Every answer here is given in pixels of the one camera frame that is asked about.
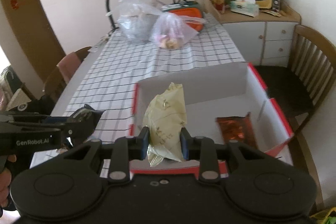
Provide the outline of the person's left hand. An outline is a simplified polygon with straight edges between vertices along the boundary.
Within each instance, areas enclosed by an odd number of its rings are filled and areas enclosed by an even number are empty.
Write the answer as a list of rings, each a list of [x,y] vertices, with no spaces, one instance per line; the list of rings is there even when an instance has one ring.
[[[0,202],[1,207],[7,207],[9,203],[9,186],[12,179],[11,171],[5,167],[0,174]]]

